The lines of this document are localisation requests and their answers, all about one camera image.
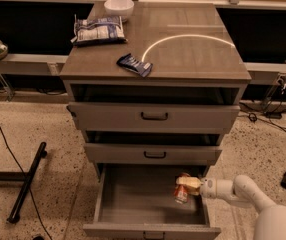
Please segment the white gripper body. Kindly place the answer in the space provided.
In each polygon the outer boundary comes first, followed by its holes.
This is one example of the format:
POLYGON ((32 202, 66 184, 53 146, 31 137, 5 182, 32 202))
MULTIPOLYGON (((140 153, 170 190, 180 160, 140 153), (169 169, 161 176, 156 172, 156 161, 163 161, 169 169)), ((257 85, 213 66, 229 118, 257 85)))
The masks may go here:
POLYGON ((214 178, 202 178, 200 194, 204 198, 217 197, 217 180, 214 178))

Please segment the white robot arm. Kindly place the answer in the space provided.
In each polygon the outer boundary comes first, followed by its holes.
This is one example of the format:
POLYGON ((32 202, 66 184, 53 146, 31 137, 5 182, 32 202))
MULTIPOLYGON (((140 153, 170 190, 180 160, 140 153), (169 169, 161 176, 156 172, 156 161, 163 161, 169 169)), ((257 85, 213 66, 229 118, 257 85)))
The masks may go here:
POLYGON ((221 199, 232 206, 252 205, 258 213, 253 240, 286 240, 286 206, 276 204, 246 175, 233 180, 179 176, 190 195, 221 199))

